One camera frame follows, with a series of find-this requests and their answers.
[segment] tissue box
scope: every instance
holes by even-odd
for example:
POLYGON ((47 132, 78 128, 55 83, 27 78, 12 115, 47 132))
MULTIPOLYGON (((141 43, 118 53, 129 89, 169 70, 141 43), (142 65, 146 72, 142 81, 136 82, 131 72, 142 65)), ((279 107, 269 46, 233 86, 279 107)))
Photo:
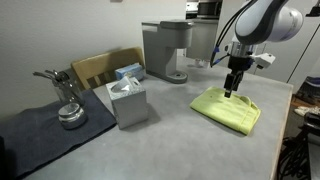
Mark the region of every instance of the tissue box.
POLYGON ((106 85, 119 129, 147 120, 146 91, 133 77, 106 85))
POLYGON ((143 78, 143 68, 139 63, 135 63, 120 69, 115 70, 117 80, 122 79, 124 76, 135 77, 138 80, 143 78))

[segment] wooden chair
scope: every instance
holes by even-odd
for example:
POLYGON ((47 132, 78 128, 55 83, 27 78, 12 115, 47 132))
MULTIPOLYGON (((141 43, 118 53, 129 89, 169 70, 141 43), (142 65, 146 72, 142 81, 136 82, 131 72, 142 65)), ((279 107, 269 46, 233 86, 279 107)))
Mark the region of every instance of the wooden chair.
POLYGON ((115 70, 139 63, 144 67, 139 47, 113 51, 71 63, 84 89, 92 89, 116 80, 115 70))

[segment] single-serve coffee machine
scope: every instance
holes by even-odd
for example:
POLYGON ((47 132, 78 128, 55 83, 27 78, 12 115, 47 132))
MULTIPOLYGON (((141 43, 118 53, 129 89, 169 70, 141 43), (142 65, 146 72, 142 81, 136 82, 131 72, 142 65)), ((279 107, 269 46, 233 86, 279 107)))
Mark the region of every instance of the single-serve coffee machine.
POLYGON ((192 22, 172 20, 143 22, 144 57, 147 74, 182 84, 188 75, 177 71, 177 49, 191 45, 192 22))

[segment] metal base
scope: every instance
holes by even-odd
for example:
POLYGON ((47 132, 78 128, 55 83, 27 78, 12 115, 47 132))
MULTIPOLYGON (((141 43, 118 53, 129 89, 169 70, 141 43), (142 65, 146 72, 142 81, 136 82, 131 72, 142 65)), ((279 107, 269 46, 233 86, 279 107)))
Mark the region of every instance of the metal base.
POLYGON ((181 71, 176 71, 175 73, 171 75, 163 75, 163 74, 158 74, 152 71, 146 70, 147 74, 150 74, 152 76, 158 77, 160 79, 166 80, 168 82, 171 82, 173 84, 183 84, 187 82, 188 79, 188 74, 181 72, 181 71))

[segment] gray mat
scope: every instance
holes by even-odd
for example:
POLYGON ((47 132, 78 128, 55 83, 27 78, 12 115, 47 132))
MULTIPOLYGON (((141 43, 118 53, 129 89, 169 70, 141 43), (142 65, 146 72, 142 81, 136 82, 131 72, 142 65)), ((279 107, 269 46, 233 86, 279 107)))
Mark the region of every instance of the gray mat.
POLYGON ((60 125, 59 102, 27 109, 0 124, 12 177, 25 176, 115 126, 115 118, 92 90, 85 91, 83 97, 88 120, 74 130, 60 125))

